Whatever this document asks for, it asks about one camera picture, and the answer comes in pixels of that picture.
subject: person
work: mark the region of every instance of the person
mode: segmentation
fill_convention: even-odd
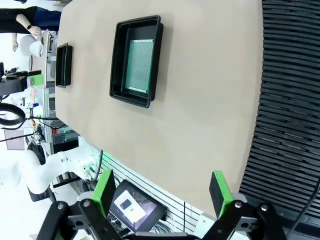
[[[0,8],[0,33],[12,34],[12,49],[18,48],[17,34],[40,36],[41,30],[58,31],[61,12],[32,6],[28,8]]]

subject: black tray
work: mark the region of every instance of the black tray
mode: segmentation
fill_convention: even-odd
[[[110,96],[148,108],[155,99],[164,25],[158,15],[116,25]]]
[[[66,88],[71,84],[73,47],[65,43],[56,50],[55,85]]]

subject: tabletop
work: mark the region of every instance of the tabletop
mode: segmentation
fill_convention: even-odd
[[[118,22],[164,25],[149,108],[109,96]],[[58,45],[73,46],[71,85],[56,115],[88,141],[171,194],[214,215],[211,173],[238,192],[258,109],[263,26],[256,0],[74,0]]]

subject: green mesh insert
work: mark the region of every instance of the green mesh insert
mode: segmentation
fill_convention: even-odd
[[[125,88],[141,93],[149,92],[154,40],[131,40],[126,69]]]

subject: black clothing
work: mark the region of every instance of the black clothing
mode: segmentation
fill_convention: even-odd
[[[0,34],[3,33],[17,33],[17,34],[29,34],[29,31],[24,28],[19,22],[17,22],[17,15],[23,14],[30,24],[33,25],[37,6],[23,8],[0,8]]]

